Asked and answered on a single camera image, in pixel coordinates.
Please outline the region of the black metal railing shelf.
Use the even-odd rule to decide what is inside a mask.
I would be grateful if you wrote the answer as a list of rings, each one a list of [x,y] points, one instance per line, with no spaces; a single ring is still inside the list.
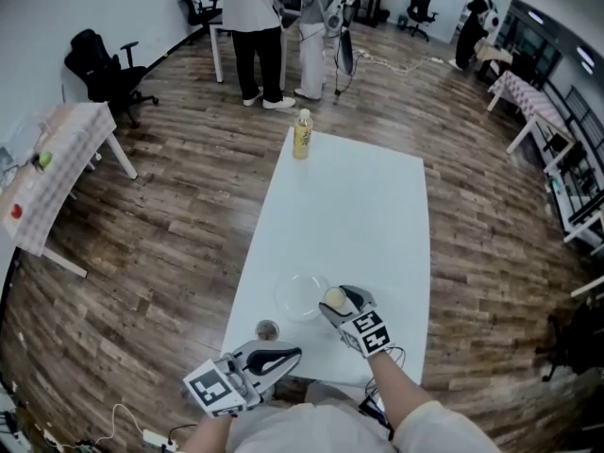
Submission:
[[[561,94],[549,84],[545,94],[575,140],[548,178],[564,240],[596,254],[604,249],[604,124],[576,88]]]

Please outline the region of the black office chair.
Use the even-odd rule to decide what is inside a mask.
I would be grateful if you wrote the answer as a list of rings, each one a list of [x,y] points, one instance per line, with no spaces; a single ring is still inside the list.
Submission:
[[[411,27],[410,33],[414,37],[416,34],[423,36],[426,41],[429,41],[428,33],[421,28],[422,24],[432,24],[436,20],[437,12],[428,13],[428,7],[431,0],[411,0],[407,7],[408,17],[415,22],[415,26]]]
[[[547,322],[553,328],[554,343],[535,349],[537,355],[547,354],[551,364],[542,382],[549,382],[558,367],[570,367],[576,375],[604,368],[604,302],[581,304],[566,326],[553,314]]]
[[[126,52],[127,67],[123,68],[117,55],[111,56],[102,37],[91,29],[85,29],[71,40],[71,51],[65,57],[65,66],[86,85],[88,98],[95,103],[107,103],[112,115],[124,112],[132,128],[140,123],[134,118],[131,107],[145,101],[159,103],[155,95],[142,95],[138,90],[147,74],[144,66],[133,63],[132,48],[138,42],[121,47]]]
[[[210,0],[210,5],[205,6],[202,0],[181,0],[186,7],[187,23],[191,26],[207,26],[222,15],[223,10],[218,7],[221,0]]]

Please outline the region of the person's left forearm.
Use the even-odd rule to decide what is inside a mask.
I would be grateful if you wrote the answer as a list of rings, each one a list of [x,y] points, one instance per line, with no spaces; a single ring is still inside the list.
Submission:
[[[227,440],[234,417],[204,416],[180,453],[226,453]]]

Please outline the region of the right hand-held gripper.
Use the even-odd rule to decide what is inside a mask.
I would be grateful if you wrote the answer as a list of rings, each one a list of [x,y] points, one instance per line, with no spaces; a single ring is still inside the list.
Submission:
[[[339,330],[346,345],[364,358],[391,347],[393,341],[386,322],[375,309],[377,303],[373,295],[353,285],[341,285],[340,289],[361,313],[352,318],[351,312],[340,313],[324,302],[319,303],[319,310]]]

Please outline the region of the white power strip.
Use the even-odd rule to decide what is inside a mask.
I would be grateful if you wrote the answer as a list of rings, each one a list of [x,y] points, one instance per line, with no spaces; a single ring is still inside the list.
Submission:
[[[167,436],[161,435],[151,429],[142,428],[139,425],[139,423],[138,423],[136,417],[134,416],[134,414],[132,413],[132,411],[126,405],[124,405],[122,403],[117,403],[112,407],[110,435],[99,437],[96,441],[93,442],[94,446],[98,446],[102,442],[110,441],[110,440],[114,439],[114,437],[116,435],[116,431],[117,431],[116,416],[117,416],[118,410],[123,410],[126,413],[126,415],[131,419],[135,429],[140,433],[142,440],[146,444],[159,448],[162,453],[177,453],[178,452],[178,443],[177,442],[175,442],[173,440],[169,440]]]

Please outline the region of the black oval panel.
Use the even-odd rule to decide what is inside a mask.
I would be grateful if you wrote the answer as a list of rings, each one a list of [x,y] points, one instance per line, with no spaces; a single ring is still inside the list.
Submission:
[[[336,67],[346,76],[352,76],[355,70],[355,58],[353,55],[350,32],[347,28],[342,30],[335,46],[334,61]]]

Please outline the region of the person's white top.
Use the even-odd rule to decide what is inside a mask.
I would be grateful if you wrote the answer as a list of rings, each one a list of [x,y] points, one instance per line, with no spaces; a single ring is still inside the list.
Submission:
[[[261,406],[235,419],[226,453],[501,453],[465,416],[430,400],[391,434],[320,386],[318,404]]]

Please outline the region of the beige cloth table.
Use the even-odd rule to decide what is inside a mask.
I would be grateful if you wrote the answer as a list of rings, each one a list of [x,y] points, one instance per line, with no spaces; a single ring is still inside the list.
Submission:
[[[497,48],[485,39],[479,40],[475,44],[474,50],[477,61],[480,63],[480,68],[477,73],[479,80],[484,79],[492,61],[502,62],[507,67],[510,67],[513,64],[513,55],[509,51]]]

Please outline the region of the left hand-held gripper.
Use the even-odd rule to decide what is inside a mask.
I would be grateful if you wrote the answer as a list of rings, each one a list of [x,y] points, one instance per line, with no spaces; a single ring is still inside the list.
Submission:
[[[300,362],[301,349],[279,341],[252,341],[218,361],[207,360],[184,384],[208,417],[236,416],[253,410],[263,392]]]

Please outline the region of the dark top white-leg table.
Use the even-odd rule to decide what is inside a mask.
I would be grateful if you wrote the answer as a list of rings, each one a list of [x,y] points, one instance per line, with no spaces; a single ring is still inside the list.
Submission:
[[[285,90],[287,73],[288,33],[298,18],[290,13],[284,13],[281,18],[281,66],[280,66],[280,89]],[[210,44],[214,64],[215,79],[218,83],[224,82],[222,56],[219,44],[219,33],[228,30],[222,23],[210,23]]]

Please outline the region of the clear glass plate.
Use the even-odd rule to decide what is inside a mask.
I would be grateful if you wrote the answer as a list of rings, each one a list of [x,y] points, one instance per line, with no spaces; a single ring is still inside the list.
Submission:
[[[294,323],[305,323],[320,315],[319,303],[327,288],[327,280],[323,276],[288,274],[277,281],[274,300],[277,309],[286,319]]]

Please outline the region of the yellow drink bottle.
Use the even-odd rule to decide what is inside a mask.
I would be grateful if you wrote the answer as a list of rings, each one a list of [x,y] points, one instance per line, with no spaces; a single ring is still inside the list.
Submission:
[[[299,111],[294,123],[294,148],[295,159],[306,159],[310,152],[310,137],[313,130],[313,120],[308,109]]]

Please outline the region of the checked cloth long table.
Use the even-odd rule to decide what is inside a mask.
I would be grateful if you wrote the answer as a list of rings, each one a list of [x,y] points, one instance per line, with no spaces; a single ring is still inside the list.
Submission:
[[[561,115],[548,96],[544,92],[530,86],[511,71],[505,71],[489,88],[488,92],[493,95],[487,107],[488,112],[491,112],[498,101],[503,99],[516,105],[526,120],[524,127],[506,149],[509,155],[537,125],[549,127],[553,137],[558,136],[562,139],[562,150],[545,165],[544,169],[546,174],[552,175],[555,173],[557,165],[570,151],[576,140],[567,129]]]

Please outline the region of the checked cloth side table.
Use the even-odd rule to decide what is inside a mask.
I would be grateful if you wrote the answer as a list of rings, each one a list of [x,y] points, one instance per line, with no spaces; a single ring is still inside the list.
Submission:
[[[80,277],[87,272],[46,245],[51,227],[76,181],[98,149],[108,143],[132,179],[137,172],[118,143],[116,123],[106,103],[60,104],[53,111],[24,119],[0,136],[0,251],[18,247],[35,256],[45,256]],[[39,154],[53,154],[42,169]],[[23,215],[10,212],[18,204]]]

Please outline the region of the person's right forearm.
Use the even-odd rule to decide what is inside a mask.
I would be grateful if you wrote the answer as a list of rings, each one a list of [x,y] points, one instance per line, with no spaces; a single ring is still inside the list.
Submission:
[[[370,356],[367,361],[393,431],[415,410],[433,402],[433,398],[415,384],[385,351]]]

